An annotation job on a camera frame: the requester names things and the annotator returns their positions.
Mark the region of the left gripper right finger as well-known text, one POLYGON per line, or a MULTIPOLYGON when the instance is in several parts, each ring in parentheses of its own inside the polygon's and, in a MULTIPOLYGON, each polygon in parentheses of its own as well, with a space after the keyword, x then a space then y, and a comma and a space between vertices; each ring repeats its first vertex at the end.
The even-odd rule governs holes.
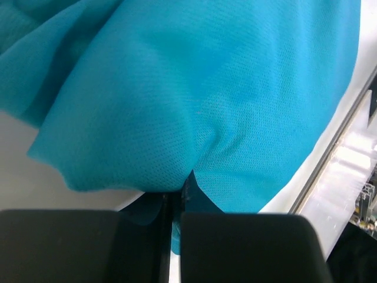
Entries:
POLYGON ((332 282, 318 236, 299 215, 224 213, 190 173, 182 189, 182 282, 332 282))

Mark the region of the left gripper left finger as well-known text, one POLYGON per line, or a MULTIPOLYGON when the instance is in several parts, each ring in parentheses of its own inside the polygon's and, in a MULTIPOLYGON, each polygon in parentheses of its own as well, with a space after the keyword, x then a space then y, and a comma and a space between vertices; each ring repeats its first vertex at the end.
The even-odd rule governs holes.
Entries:
POLYGON ((120 211, 1 212, 2 282, 167 282, 171 196, 146 193, 120 211))

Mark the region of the teal t shirt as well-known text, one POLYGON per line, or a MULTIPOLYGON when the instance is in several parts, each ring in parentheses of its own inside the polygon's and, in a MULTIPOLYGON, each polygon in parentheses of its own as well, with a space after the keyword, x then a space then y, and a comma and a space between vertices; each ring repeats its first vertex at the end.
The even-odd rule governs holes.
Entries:
POLYGON ((360 1, 2 1, 1 110, 72 190, 194 173, 223 212, 258 212, 333 117, 360 17, 360 1))

